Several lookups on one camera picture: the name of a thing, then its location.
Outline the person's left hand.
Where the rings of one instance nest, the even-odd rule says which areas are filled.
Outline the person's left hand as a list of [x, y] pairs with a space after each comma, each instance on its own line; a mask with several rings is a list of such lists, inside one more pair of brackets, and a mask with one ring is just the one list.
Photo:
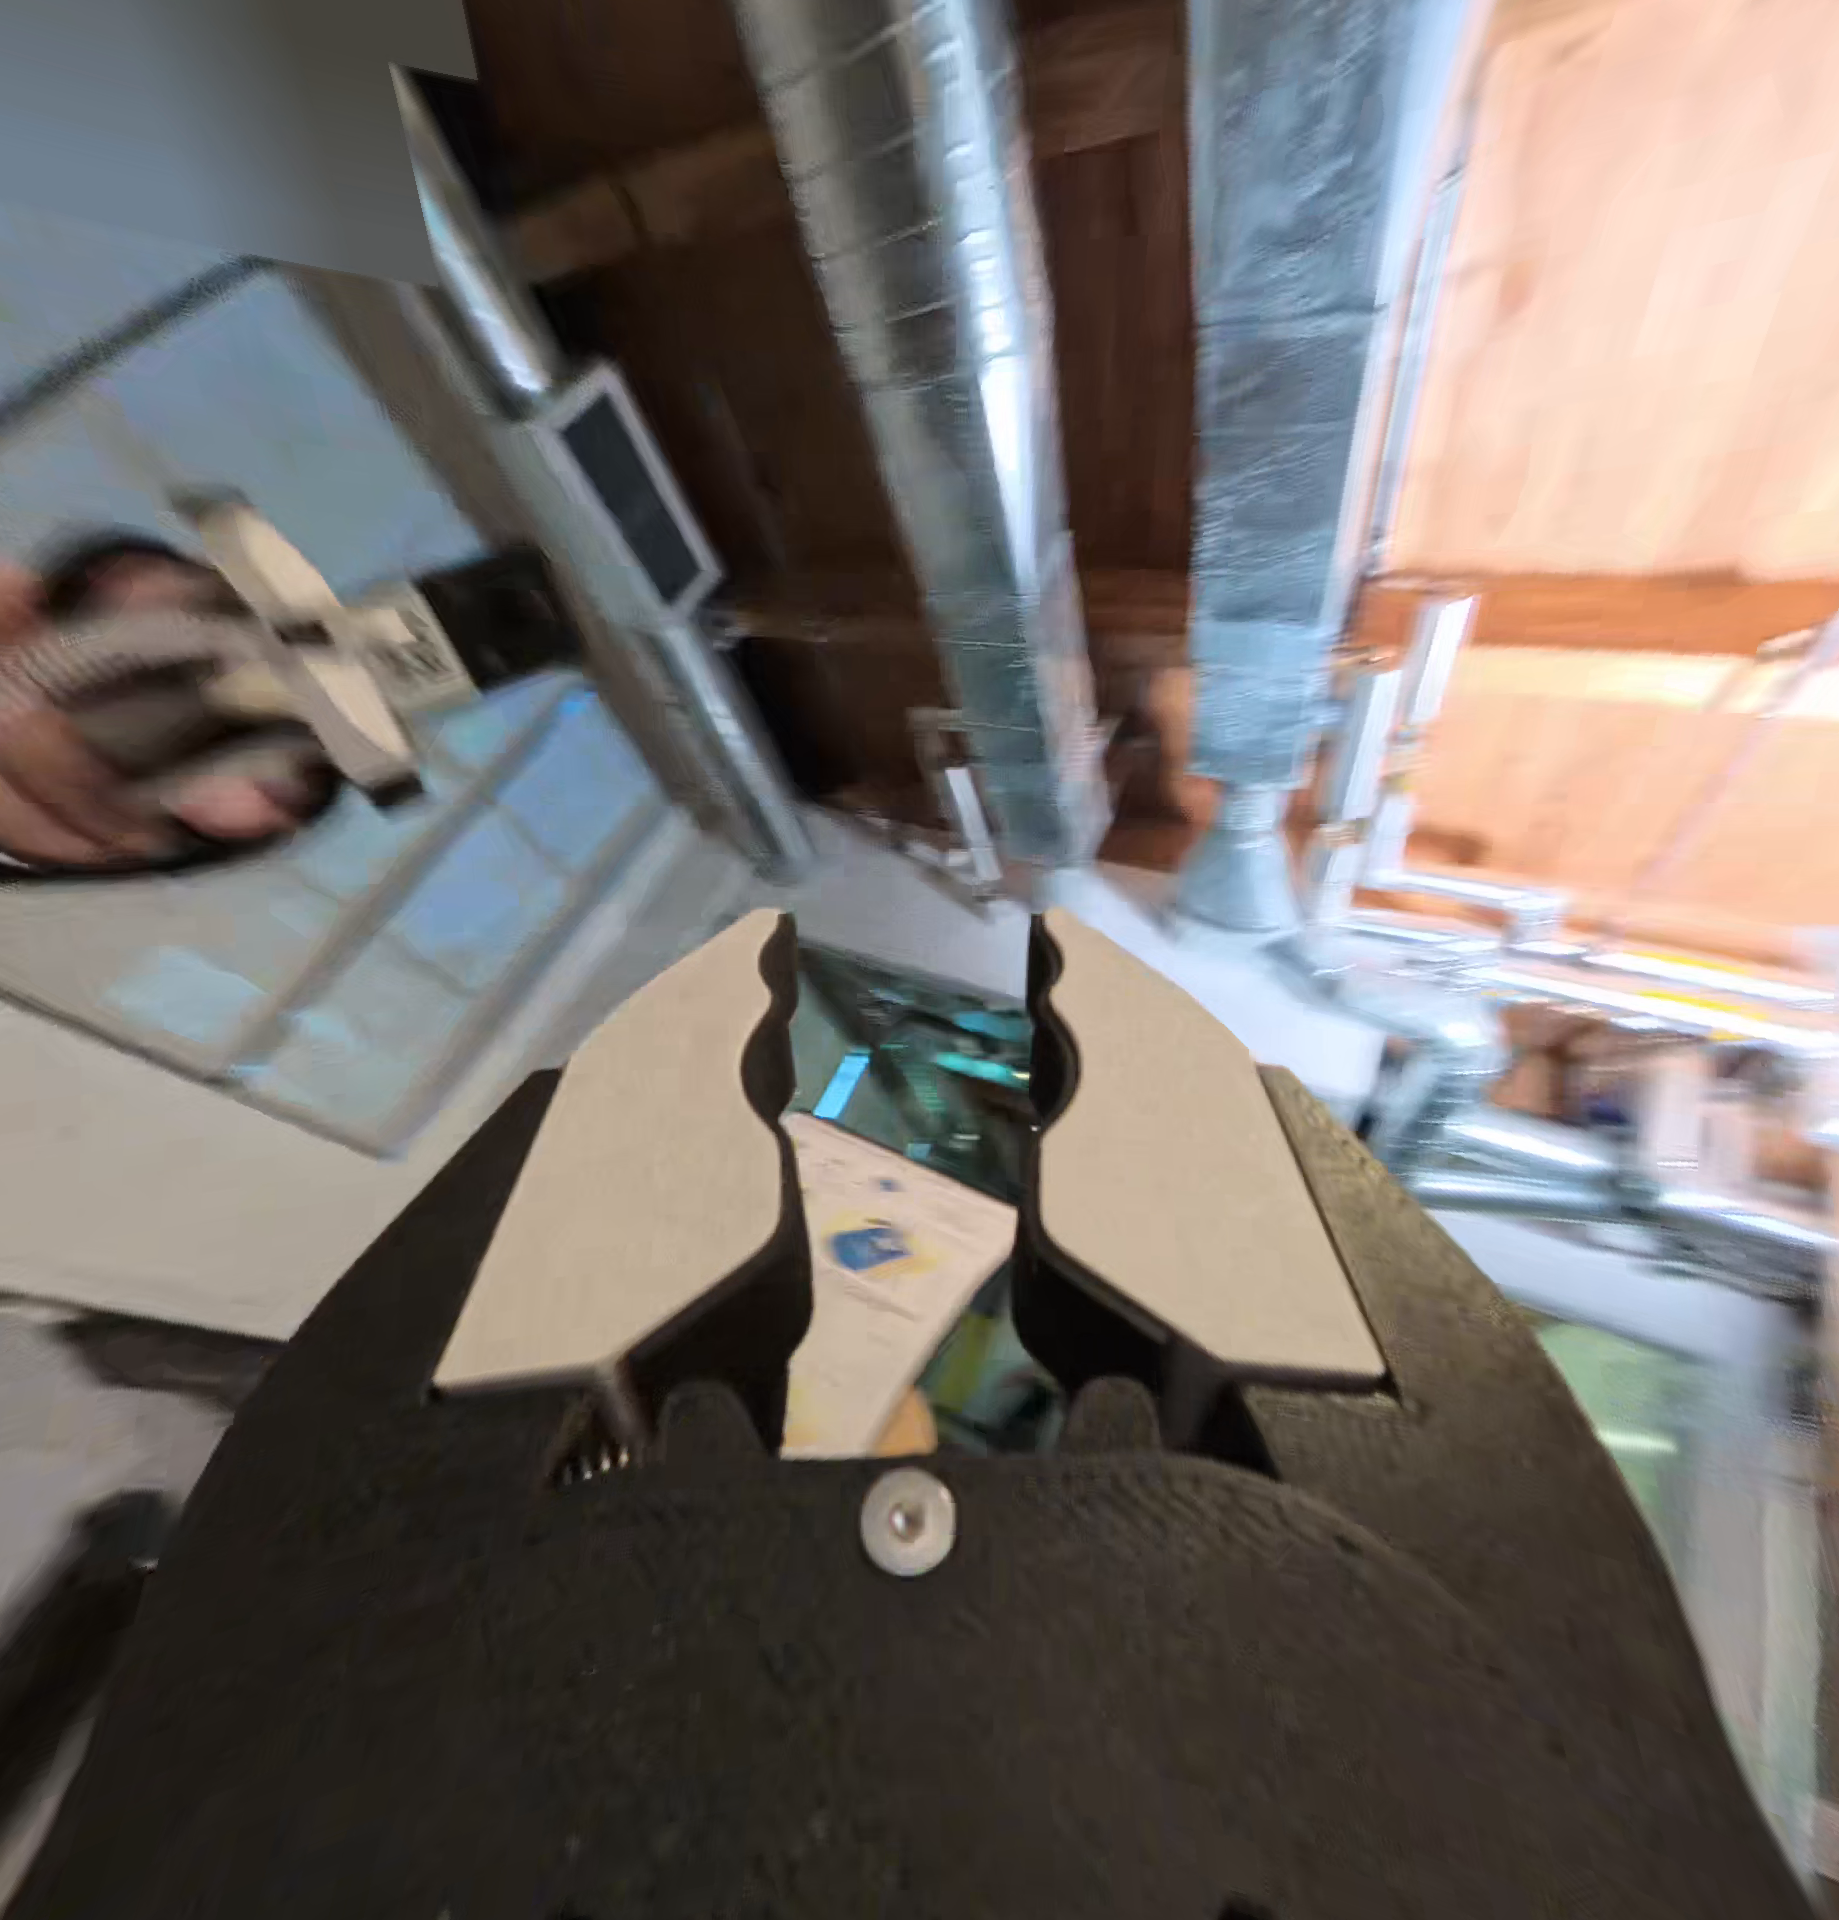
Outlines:
[[[52, 634], [53, 611], [219, 612], [234, 596], [205, 564], [156, 539], [113, 535], [69, 552], [63, 596], [24, 564], [0, 562], [0, 659]], [[0, 855], [27, 868], [129, 868], [209, 844], [265, 846], [312, 824], [333, 802], [324, 776], [190, 779], [170, 805], [139, 802], [58, 707], [0, 717]]]

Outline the silver ventilation duct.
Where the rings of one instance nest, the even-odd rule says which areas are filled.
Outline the silver ventilation duct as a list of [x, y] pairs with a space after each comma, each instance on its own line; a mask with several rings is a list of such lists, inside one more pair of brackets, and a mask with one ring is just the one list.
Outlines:
[[1298, 920], [1285, 818], [1329, 650], [1414, 20], [1386, 2], [1188, 7], [1188, 655], [1192, 770], [1217, 804], [1179, 906], [1244, 934]]
[[1012, 12], [733, 12], [1001, 850], [1086, 866], [1111, 800]]

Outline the large window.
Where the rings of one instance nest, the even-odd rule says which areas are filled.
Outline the large window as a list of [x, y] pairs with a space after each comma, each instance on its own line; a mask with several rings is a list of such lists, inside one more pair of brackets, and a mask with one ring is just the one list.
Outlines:
[[[63, 323], [0, 297], [0, 562], [79, 533], [195, 551], [247, 494], [341, 592], [487, 554], [275, 269], [217, 264]], [[0, 885], [0, 1001], [362, 1151], [407, 1140], [668, 817], [577, 670], [416, 719], [425, 795], [359, 797], [202, 876]]]

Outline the printed instruction sheet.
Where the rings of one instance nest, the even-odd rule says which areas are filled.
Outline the printed instruction sheet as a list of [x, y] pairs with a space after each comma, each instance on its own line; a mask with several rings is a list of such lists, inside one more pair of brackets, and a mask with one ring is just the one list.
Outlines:
[[811, 1232], [813, 1316], [781, 1455], [848, 1459], [936, 1446], [921, 1376], [1012, 1253], [1017, 1208], [836, 1122], [792, 1115]]

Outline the rectangular metal air duct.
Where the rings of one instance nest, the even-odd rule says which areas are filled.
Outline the rectangular metal air duct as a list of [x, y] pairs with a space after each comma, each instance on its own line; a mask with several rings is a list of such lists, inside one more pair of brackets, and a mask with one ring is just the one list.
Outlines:
[[777, 748], [703, 614], [723, 581], [688, 499], [609, 360], [575, 364], [499, 246], [420, 75], [389, 67], [436, 284], [428, 323], [491, 414], [491, 448], [534, 543], [593, 633], [591, 652], [661, 710], [668, 754], [762, 876], [795, 883], [813, 846]]

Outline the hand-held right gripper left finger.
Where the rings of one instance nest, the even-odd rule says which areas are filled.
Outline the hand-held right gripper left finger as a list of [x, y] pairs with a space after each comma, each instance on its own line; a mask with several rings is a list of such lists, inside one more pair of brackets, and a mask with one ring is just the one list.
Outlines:
[[813, 1309], [782, 1127], [795, 1001], [794, 918], [753, 911], [577, 1046], [438, 1359], [438, 1399], [586, 1388], [637, 1446], [673, 1393], [716, 1386], [781, 1453]]

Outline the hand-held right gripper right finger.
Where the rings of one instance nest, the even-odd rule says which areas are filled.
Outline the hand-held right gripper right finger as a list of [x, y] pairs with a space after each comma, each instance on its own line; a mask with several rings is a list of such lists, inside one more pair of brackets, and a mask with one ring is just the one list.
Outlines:
[[1175, 1450], [1260, 1453], [1244, 1391], [1380, 1393], [1386, 1355], [1248, 1046], [1061, 906], [1032, 921], [1027, 1009], [1015, 1322], [1067, 1399], [1124, 1379]]

